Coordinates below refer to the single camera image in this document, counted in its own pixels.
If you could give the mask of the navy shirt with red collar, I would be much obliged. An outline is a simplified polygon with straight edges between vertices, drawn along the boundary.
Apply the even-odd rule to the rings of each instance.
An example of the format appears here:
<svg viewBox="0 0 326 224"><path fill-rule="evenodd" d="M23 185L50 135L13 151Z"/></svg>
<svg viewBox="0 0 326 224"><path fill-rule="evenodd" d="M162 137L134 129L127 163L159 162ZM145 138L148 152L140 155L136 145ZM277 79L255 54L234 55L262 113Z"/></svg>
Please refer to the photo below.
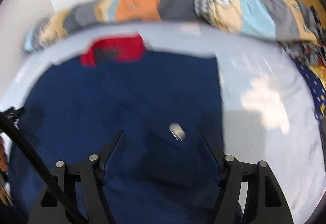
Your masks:
<svg viewBox="0 0 326 224"><path fill-rule="evenodd" d="M219 188L197 134L223 145L218 63L145 49L141 36L104 39L50 67L18 127L47 167L75 163L123 131L103 192L116 223L206 223Z"/></svg>

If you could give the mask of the light blue bed sheet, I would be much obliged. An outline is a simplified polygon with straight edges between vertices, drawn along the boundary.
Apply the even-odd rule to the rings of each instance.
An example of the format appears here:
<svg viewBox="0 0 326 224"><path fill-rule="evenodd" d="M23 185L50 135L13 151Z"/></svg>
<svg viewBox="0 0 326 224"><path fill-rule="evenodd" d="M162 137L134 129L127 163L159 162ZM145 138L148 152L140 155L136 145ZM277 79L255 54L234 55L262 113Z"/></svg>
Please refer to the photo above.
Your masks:
<svg viewBox="0 0 326 224"><path fill-rule="evenodd" d="M310 90L279 44L225 33L203 23L160 22L94 26L28 55L1 99L21 106L51 65L86 50L101 37L139 33L155 51L218 59L225 151L238 160L265 160L295 223L312 216L325 193L319 125Z"/></svg>

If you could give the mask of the navy yellow star pillow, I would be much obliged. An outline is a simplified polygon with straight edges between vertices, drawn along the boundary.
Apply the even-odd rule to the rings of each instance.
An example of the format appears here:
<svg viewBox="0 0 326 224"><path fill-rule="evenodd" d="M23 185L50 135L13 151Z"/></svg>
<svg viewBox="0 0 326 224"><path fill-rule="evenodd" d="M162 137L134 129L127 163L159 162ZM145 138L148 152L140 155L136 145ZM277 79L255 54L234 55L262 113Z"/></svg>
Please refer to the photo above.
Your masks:
<svg viewBox="0 0 326 224"><path fill-rule="evenodd" d="M299 59L294 59L298 71L304 78L313 98L315 117L318 121L325 118L325 89L319 77Z"/></svg>

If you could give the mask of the grey red patterned cloth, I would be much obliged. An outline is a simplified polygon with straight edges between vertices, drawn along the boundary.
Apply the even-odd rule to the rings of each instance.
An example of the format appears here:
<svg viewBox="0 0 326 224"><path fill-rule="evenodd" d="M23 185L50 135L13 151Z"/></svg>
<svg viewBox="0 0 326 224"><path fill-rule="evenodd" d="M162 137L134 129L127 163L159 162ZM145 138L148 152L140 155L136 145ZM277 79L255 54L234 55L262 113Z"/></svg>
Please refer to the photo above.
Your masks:
<svg viewBox="0 0 326 224"><path fill-rule="evenodd" d="M281 43L281 47L292 60L298 59L307 66L325 67L325 28L322 27L317 10L310 6L310 11L317 25L317 44L307 41L286 42Z"/></svg>

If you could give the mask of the striped patterned rolled quilt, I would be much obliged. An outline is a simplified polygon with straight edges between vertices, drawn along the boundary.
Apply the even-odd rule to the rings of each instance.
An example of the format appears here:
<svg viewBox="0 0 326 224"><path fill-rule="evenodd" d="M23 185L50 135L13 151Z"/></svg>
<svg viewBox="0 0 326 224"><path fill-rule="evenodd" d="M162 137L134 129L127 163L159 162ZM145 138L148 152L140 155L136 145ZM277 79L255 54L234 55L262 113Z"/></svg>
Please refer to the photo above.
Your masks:
<svg viewBox="0 0 326 224"><path fill-rule="evenodd" d="M93 0L41 19L26 33L22 51L43 50L101 23L161 20L204 20L222 31L270 41L318 41L313 14L299 0Z"/></svg>

